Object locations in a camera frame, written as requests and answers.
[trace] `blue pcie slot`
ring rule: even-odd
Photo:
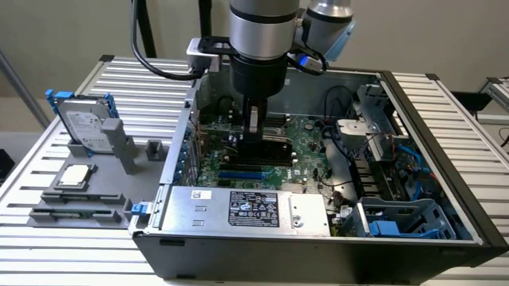
[[[263,180],[263,173],[235,173],[235,172],[219,172],[218,175],[222,179],[245,179],[245,180]]]

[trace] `gray block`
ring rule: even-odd
[[[115,157],[119,158],[126,174],[131,175],[136,172],[136,164],[134,158],[136,156],[132,138],[124,133],[123,122],[118,118],[107,118],[102,126],[102,132],[108,137]]]
[[[164,149],[160,140],[148,140],[144,146],[144,152],[148,161],[164,161],[166,156],[168,155],[168,150]]]
[[[122,221],[122,217],[116,210],[114,210],[110,214],[96,213],[92,218],[99,223],[119,223]]]
[[[72,141],[70,141],[67,148],[76,158],[88,158],[88,150],[82,144],[72,144]]]
[[[119,159],[112,154],[94,154],[90,158],[67,158],[58,177],[62,176],[64,167],[71,164],[88,164],[96,166],[96,171],[88,179],[88,188],[84,191],[68,191],[55,189],[52,186],[43,192],[39,205],[35,209],[76,211],[112,211],[115,210],[120,221],[95,218],[79,219],[59,216],[55,219],[50,214],[44,217],[36,213],[28,220],[28,226],[47,228],[108,228],[127,229],[131,220],[131,207],[140,201],[151,201],[155,198],[160,173],[164,162],[148,161],[144,145],[136,147],[136,173],[127,175]]]

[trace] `gray parts tray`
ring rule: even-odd
[[[114,155],[95,154],[90,158],[71,155],[30,213],[28,226],[127,229],[132,204],[150,201],[156,195],[164,165],[163,161],[148,161],[144,147],[136,146],[136,150],[132,175],[126,174]],[[60,178],[68,166],[76,164],[94,166],[87,188],[62,189]]]

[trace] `blue latch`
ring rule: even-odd
[[[376,220],[369,224],[369,230],[374,237],[401,237],[401,238],[438,238],[438,229],[432,229],[422,234],[402,234],[398,225],[393,221]]]
[[[106,102],[108,103],[110,115],[114,116],[115,118],[119,118],[118,106],[115,105],[114,96],[110,93],[107,93],[104,95],[104,99],[106,99]]]
[[[58,107],[56,107],[55,98],[54,98],[54,90],[50,88],[47,92],[44,93],[44,95],[47,96],[47,101],[51,106],[51,110],[54,111],[55,114],[58,114]]]
[[[150,202],[142,202],[139,204],[132,205],[131,207],[131,214],[134,216],[146,216],[151,212],[151,206],[152,203]]]
[[[59,91],[56,95],[54,96],[58,100],[68,100],[74,97],[72,91]]]

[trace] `metal rail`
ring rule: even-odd
[[[180,61],[156,60],[155,65],[172,72],[187,71]],[[448,111],[425,109],[420,113],[432,131],[438,130],[434,132],[437,140],[509,241],[509,180],[504,181],[509,171],[505,165],[480,137],[477,126],[469,124],[456,103],[446,99],[440,85],[424,75],[396,74],[396,78],[410,98],[417,100],[416,104],[424,101],[414,97],[420,96],[437,99],[428,100],[426,104],[450,105],[445,106]],[[115,58],[111,63],[98,64],[80,93],[111,92],[127,133],[138,142],[158,138],[171,144],[172,136],[167,131],[176,123],[176,110],[187,88],[186,83],[154,76],[134,59]],[[127,231],[25,226],[30,209],[39,203],[43,189],[68,156],[67,140],[64,128],[55,120],[0,188],[0,285],[217,285],[158,278]],[[502,286],[508,281],[509,257],[505,254],[481,267],[450,269],[424,285]],[[225,285],[267,284],[226,282]]]
[[[3,54],[1,50],[0,50],[0,70],[3,74],[5,75],[5,78],[9,81],[11,85],[13,86],[19,96],[21,97],[21,100],[24,104],[27,105],[39,124],[42,125],[43,128],[47,128],[50,125],[50,118],[47,114],[44,113],[44,110],[40,108],[40,105],[38,101],[35,100],[31,92],[24,86],[21,78],[19,77],[12,65],[9,64],[9,61],[7,60],[7,57]]]

